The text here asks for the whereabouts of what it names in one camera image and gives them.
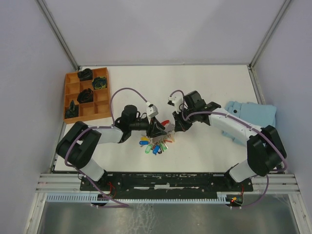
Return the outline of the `bunch of coloured key tags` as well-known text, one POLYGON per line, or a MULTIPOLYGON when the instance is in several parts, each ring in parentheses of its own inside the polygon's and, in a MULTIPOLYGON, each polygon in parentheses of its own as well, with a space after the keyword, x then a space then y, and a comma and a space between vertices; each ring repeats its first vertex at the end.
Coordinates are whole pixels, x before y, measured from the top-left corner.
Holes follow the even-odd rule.
POLYGON ((175 142, 174 132, 170 132, 165 136, 150 138, 142 136, 139 146, 144 149, 146 154, 160 155, 169 149, 169 144, 175 142))

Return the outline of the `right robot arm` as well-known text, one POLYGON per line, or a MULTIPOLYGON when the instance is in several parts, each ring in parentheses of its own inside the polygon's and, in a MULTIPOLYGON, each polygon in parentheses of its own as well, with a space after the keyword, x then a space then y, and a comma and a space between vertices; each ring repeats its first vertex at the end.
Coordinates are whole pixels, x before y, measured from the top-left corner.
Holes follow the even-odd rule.
POLYGON ((278 131, 271 125, 260 127, 242 120, 215 102, 206 103, 198 91, 176 97, 171 93, 168 104, 174 106, 175 132, 185 132, 200 122, 218 128, 238 139, 247 148, 247 158, 224 174, 224 186, 234 191, 253 176, 287 169, 286 151, 278 131))

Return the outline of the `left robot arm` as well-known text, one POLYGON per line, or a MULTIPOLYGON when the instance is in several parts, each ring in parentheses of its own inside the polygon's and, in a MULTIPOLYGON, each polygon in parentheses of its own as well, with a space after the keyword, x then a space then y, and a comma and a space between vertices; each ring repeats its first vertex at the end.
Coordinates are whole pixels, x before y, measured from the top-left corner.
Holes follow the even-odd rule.
POLYGON ((98 144, 123 143, 132 131, 144 131, 149 138, 167 135, 165 127, 156 119, 158 112, 154 105, 149 105, 146 111, 151 117, 142 118, 138 114, 136 106, 126 105, 113 126, 89 127, 77 121, 58 143, 56 154, 66 161, 67 166, 89 177, 93 187, 103 190, 108 184, 106 171, 92 159, 98 144))

